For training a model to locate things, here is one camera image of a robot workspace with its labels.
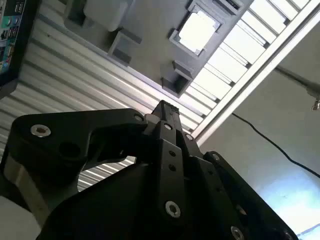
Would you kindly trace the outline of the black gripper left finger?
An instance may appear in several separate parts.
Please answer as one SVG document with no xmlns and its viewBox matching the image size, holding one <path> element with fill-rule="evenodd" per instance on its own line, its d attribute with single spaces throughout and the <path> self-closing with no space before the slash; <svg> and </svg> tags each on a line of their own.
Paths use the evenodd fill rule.
<svg viewBox="0 0 320 240">
<path fill-rule="evenodd" d="M 44 226 L 64 201 L 138 164 L 181 164 L 172 105 L 31 114 L 13 121 L 4 177 Z"/>
</svg>

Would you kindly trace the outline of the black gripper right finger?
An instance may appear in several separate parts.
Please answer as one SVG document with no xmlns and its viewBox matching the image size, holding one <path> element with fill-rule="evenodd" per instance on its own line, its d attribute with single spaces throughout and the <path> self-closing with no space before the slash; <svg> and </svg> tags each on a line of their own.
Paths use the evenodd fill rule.
<svg viewBox="0 0 320 240">
<path fill-rule="evenodd" d="M 293 230 L 219 153 L 201 153 L 194 138 L 182 130 L 177 107 L 171 114 L 187 178 L 192 238 L 296 240 Z"/>
</svg>

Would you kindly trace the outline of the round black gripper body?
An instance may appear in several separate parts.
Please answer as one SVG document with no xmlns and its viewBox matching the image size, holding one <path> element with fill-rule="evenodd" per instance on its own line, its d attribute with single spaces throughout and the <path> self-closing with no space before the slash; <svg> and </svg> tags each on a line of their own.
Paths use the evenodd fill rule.
<svg viewBox="0 0 320 240">
<path fill-rule="evenodd" d="M 40 240 L 223 240 L 226 225 L 198 175 L 134 164 L 61 203 Z"/>
</svg>

